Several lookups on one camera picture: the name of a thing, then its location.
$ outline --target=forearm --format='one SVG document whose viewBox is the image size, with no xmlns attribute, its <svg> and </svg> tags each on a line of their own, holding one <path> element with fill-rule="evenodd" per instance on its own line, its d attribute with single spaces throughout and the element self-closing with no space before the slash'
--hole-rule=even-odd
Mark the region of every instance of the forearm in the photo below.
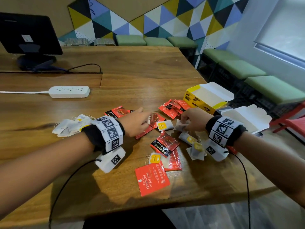
<svg viewBox="0 0 305 229">
<path fill-rule="evenodd" d="M 82 132 L 1 165 L 0 218 L 39 193 L 93 150 L 94 146 Z"/>
<path fill-rule="evenodd" d="M 305 160 L 249 132 L 235 141 L 234 148 L 279 189 L 305 206 Z"/>
</svg>

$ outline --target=yellow box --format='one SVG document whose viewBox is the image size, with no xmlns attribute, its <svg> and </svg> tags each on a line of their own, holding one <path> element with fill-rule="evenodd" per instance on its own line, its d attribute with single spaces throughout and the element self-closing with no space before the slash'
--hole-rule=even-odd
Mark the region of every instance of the yellow box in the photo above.
<svg viewBox="0 0 305 229">
<path fill-rule="evenodd" d="M 192 108 L 199 107 L 212 115 L 216 109 L 224 107 L 227 101 L 233 99 L 232 92 L 214 82 L 187 89 L 183 98 Z"/>
</svg>

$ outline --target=power strip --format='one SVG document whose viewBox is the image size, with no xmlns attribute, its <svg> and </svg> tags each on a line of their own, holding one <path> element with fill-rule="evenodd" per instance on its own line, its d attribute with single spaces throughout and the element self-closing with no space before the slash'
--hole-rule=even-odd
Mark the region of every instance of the power strip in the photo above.
<svg viewBox="0 0 305 229">
<path fill-rule="evenodd" d="M 54 86 L 48 91 L 43 92 L 2 92 L 16 94 L 41 94 L 48 93 L 52 98 L 85 98 L 89 96 L 90 89 L 88 86 Z"/>
</svg>

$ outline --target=power outlet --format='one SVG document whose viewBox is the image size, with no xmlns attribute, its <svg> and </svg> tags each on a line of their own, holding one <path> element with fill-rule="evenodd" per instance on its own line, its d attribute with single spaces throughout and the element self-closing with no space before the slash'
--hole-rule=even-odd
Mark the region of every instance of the power outlet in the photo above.
<svg viewBox="0 0 305 229">
<path fill-rule="evenodd" d="M 49 89 L 52 98 L 85 98 L 89 93 L 88 86 L 54 86 Z"/>
</svg>

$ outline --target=geometric mural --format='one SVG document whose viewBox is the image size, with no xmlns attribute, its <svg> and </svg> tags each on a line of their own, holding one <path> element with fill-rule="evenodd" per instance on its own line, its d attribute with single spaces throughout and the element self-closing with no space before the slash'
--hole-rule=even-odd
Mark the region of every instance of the geometric mural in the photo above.
<svg viewBox="0 0 305 229">
<path fill-rule="evenodd" d="M 68 5 L 74 30 L 61 36 L 115 38 L 141 35 L 167 38 L 189 37 L 198 44 L 193 65 L 197 67 L 205 48 L 226 49 L 248 0 L 169 0 L 127 22 L 96 0 L 76 0 Z"/>
</svg>

